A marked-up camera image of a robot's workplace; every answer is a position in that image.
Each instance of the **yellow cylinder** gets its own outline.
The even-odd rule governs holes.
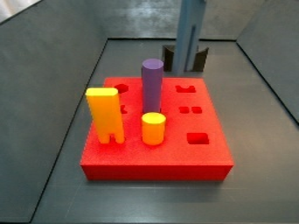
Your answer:
[[[143,142],[157,145],[164,141],[165,116],[160,113],[149,112],[141,117],[143,120]]]

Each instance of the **purple cylinder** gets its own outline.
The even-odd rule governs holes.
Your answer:
[[[143,62],[141,77],[144,113],[160,113],[164,63],[159,59],[147,59]]]

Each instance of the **yellow block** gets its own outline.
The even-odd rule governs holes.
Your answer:
[[[157,145],[164,141],[165,116],[160,113],[145,113],[143,120],[143,141],[145,144]]]
[[[92,87],[88,88],[85,96],[99,141],[108,144],[109,136],[115,135],[116,142],[121,144],[125,137],[117,89],[113,87]]]

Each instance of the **gray pole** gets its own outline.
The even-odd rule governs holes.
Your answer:
[[[181,0],[181,12],[172,59],[172,73],[176,75],[183,74],[183,71],[192,70],[204,10],[205,0]]]

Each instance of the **shape sorter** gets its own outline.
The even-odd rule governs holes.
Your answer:
[[[164,140],[141,141],[141,78],[107,78],[117,88],[124,143],[100,143],[91,124],[80,166],[88,180],[223,180],[233,166],[203,79],[163,78]]]

